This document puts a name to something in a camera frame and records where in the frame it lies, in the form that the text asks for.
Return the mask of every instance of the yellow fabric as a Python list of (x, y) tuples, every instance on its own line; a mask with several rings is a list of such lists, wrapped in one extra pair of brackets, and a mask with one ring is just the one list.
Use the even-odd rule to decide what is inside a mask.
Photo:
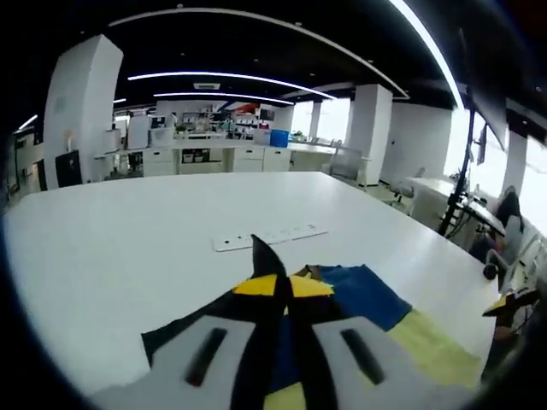
[(291, 276), (292, 294), (294, 297), (329, 296), (333, 295), (332, 286), (314, 279)]
[(505, 304), (507, 303), (507, 296), (508, 295), (509, 294), (500, 297), (499, 301), (495, 302), (494, 304), (492, 304), (492, 306), (490, 306), (489, 308), (487, 308), (485, 310), (485, 313), (488, 313), (488, 312), (491, 312), (492, 310), (504, 307)]
[[(388, 334), (414, 359), (414, 363), (438, 384), (475, 387), (480, 359), (443, 334), (427, 316), (412, 310)], [(267, 395), (265, 410), (304, 410), (302, 384), (296, 383)]]
[(233, 293), (239, 295), (273, 296), (277, 275), (267, 275), (260, 278), (249, 279), (233, 288)]

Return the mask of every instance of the white drawer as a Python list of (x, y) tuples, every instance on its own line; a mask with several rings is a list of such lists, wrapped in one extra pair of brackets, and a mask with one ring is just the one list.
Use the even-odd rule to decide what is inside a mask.
[(233, 158), (237, 160), (261, 160), (264, 158), (264, 148), (235, 148)]
[(236, 160), (233, 162), (235, 173), (261, 173), (262, 160)]
[(143, 174), (145, 177), (174, 175), (174, 164), (172, 162), (149, 162), (144, 164)]
[(291, 151), (282, 148), (266, 148), (264, 151), (264, 172), (285, 172), (291, 166)]
[(173, 162), (173, 150), (167, 149), (145, 149), (143, 151), (143, 162)]

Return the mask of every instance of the desk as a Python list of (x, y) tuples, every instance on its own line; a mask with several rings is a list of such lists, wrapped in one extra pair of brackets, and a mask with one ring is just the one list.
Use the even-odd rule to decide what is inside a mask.
[[(235, 149), (235, 148), (267, 148), (269, 145), (260, 145), (253, 141), (244, 141), (240, 139), (198, 139), (198, 140), (174, 140), (169, 147), (148, 147), (141, 149), (118, 149), (114, 152), (96, 155), (95, 159), (101, 159), (112, 155), (134, 154), (146, 150), (158, 149)], [(306, 143), (289, 143), (287, 149), (293, 152), (305, 152), (310, 154), (334, 155), (336, 148), (325, 147), (322, 145), (309, 145)]]
[(481, 314), (497, 299), (497, 282), (484, 279), (482, 264), (323, 173), (178, 175), (51, 190), (24, 197), (7, 213), (5, 232), (32, 326), (88, 395), (149, 371), (142, 332), (251, 275), (251, 250), (215, 253), (213, 237), (306, 221), (329, 233), (274, 245), (287, 272), (366, 263), (485, 362), (494, 319)]
[[(97, 164), (97, 177), (96, 180), (104, 180), (106, 176), (110, 174), (113, 169), (113, 164), (108, 164), (105, 161), (106, 158), (112, 157), (114, 155), (127, 155), (142, 152), (144, 155), (147, 153), (152, 153), (158, 150), (169, 150), (171, 149), (174, 152), (173, 155), (173, 165), (167, 167), (167, 171), (162, 168), (162, 172), (158, 173), (159, 175), (169, 175), (174, 173), (210, 173), (210, 172), (221, 172), (222, 170), (226, 171), (232, 169), (231, 165), (233, 163), (233, 155), (228, 155), (231, 150), (232, 152), (235, 149), (275, 149), (275, 147), (270, 147), (269, 145), (260, 145), (254, 143), (253, 141), (244, 141), (237, 139), (206, 139), (206, 140), (174, 140), (173, 143), (168, 147), (148, 147), (142, 149), (119, 149), (114, 152), (109, 152), (102, 155), (97, 155), (95, 160), (101, 161), (100, 164)], [(181, 154), (180, 151), (183, 149), (211, 149), (220, 151), (220, 158), (224, 158), (222, 166), (218, 163), (188, 163), (184, 164), (182, 167), (180, 165)], [(310, 145), (306, 143), (289, 143), (287, 148), (290, 151), (290, 157), (286, 157), (286, 164), (283, 166), (283, 171), (288, 171), (290, 168), (290, 163), (292, 163), (292, 171), (320, 171), (323, 164), (326, 164), (330, 161), (330, 158), (336, 152), (336, 148), (327, 147), (323, 145)]]
[[(408, 181), (418, 190), (415, 202), (416, 213), (421, 216), (424, 212), (421, 208), (427, 208), (426, 212), (430, 215), (434, 215), (433, 218), (435, 221), (433, 225), (431, 225), (433, 220), (427, 218), (427, 223), (429, 225), (426, 225), (436, 230), (438, 225), (440, 225), (440, 219), (438, 218), (439, 213), (440, 217), (442, 217), (442, 214), (447, 207), (448, 198), (452, 192), (454, 192), (454, 184), (443, 181), (442, 179), (428, 178), (408, 178)], [(505, 235), (505, 228), (503, 228), (503, 224), (500, 220), (479, 203), (475, 201), (463, 203), (461, 208), (473, 218), (490, 226), (500, 234)]]

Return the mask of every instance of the ceiling light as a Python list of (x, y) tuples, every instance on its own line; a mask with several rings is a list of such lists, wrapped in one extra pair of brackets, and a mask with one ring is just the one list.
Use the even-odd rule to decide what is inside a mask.
[(165, 92), (162, 94), (154, 94), (154, 97), (178, 97), (178, 96), (215, 96), (215, 97), (249, 98), (251, 100), (263, 100), (263, 101), (270, 101), (272, 103), (294, 105), (292, 102), (277, 100), (275, 98), (247, 96), (245, 94), (230, 94), (226, 92)]
[(272, 17), (267, 17), (266, 15), (258, 15), (256, 13), (250, 13), (248, 11), (243, 10), (231, 10), (231, 9), (218, 9), (218, 8), (206, 8), (206, 7), (184, 7), (183, 9), (167, 9), (167, 10), (157, 10), (157, 11), (147, 11), (144, 13), (141, 13), (139, 15), (131, 15), (129, 17), (112, 21), (109, 23), (109, 27), (119, 26), (121, 24), (126, 24), (131, 21), (137, 21), (140, 19), (148, 19), (153, 18), (160, 15), (171, 15), (171, 14), (178, 14), (178, 13), (199, 13), (199, 14), (214, 14), (214, 15), (235, 15), (237, 17), (244, 17), (259, 21), (264, 21), (267, 23), (275, 24), (277, 26), (282, 26), (284, 28), (287, 28), (289, 30), (293, 30), (296, 32), (300, 32), (301, 34), (304, 34), (308, 37), (314, 38), (317, 41), (322, 42), (323, 44), (327, 44), (330, 47), (333, 47), (334, 49), (346, 54), (353, 60), (359, 62), (369, 70), (371, 70), (373, 73), (380, 76), (385, 82), (390, 84), (395, 90), (400, 92), (403, 96), (403, 99), (409, 99), (409, 96), (403, 91), (403, 89), (395, 82), (393, 79), (389, 78), (385, 73), (382, 73), (378, 68), (376, 68), (374, 65), (369, 63), (368, 61), (364, 60), (362, 57), (357, 55), (356, 53), (349, 51), (342, 45), (333, 42), (332, 40), (329, 40), (328, 38), (325, 38), (316, 32), (311, 32), (310, 30), (303, 28), (301, 26), (297, 26), (296, 24), (290, 23), (288, 21), (282, 21), (278, 19), (274, 19)]
[(17, 128), (17, 131), (20, 131), (22, 130), (23, 128), (25, 128), (26, 126), (29, 126), (31, 124), (31, 122), (33, 122), (34, 120), (36, 120), (38, 118), (38, 115), (35, 114), (33, 115), (31, 118), (29, 118), (28, 120), (26, 120), (22, 126), (20, 126), (19, 128)]
[(459, 109), (463, 109), (463, 100), (460, 96), (460, 92), (456, 85), (456, 81), (454, 80), (454, 76), (452, 75), (452, 72), (450, 71), (448, 64), (446, 63), (446, 60), (441, 53), (441, 50), (438, 48), (435, 40), (433, 40), (433, 38), (431, 37), (431, 34), (429, 34), (418, 16), (403, 0), (389, 0), (389, 2), (399, 11), (399, 13), (404, 16), (405, 19), (407, 19), (410, 25), (416, 30), (421, 40), (427, 46), (429, 52), (435, 59), (435, 62), (440, 68), (441, 72), (443, 73), (443, 76), (446, 79), (448, 86), (450, 87), (450, 91), (452, 92), (452, 96), (454, 97), (457, 107)]
[(285, 87), (291, 87), (296, 88), (298, 90), (311, 92), (313, 94), (317, 94), (318, 96), (322, 96), (325, 98), (330, 98), (331, 100), (336, 100), (336, 97), (333, 97), (329, 94), (326, 94), (321, 91), (316, 91), (308, 87), (302, 87), (301, 85), (296, 85), (292, 83), (286, 83), (285, 81), (279, 81), (277, 79), (265, 79), (263, 77), (256, 77), (254, 75), (246, 75), (246, 74), (233, 74), (233, 73), (211, 73), (207, 71), (178, 71), (174, 73), (154, 73), (154, 74), (143, 74), (143, 75), (134, 75), (132, 77), (127, 78), (129, 81), (133, 81), (135, 79), (153, 79), (155, 77), (174, 77), (178, 75), (210, 75), (214, 77), (230, 77), (233, 79), (253, 79), (255, 81), (264, 81), (266, 83), (271, 84), (277, 84), (277, 85), (284, 85)]

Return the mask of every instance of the black pole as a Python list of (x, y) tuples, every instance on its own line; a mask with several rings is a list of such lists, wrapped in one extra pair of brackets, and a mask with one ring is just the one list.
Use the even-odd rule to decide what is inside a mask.
[(460, 178), (458, 179), (454, 193), (452, 193), (450, 197), (448, 198), (448, 210), (446, 211), (446, 214), (444, 215), (444, 219), (437, 230), (438, 234), (442, 235), (443, 237), (446, 235), (446, 231), (448, 230), (450, 221), (452, 220), (452, 216), (454, 216), (454, 211), (456, 211), (456, 205), (460, 201), (460, 197), (462, 196), (462, 193), (463, 193), (465, 178), (468, 173), (469, 156), (471, 155), (471, 145), (473, 144), (474, 122), (475, 122), (475, 107), (473, 102), (471, 102), (471, 109), (469, 111), (468, 143), (465, 149), (465, 156), (463, 158), (462, 170), (460, 171)]

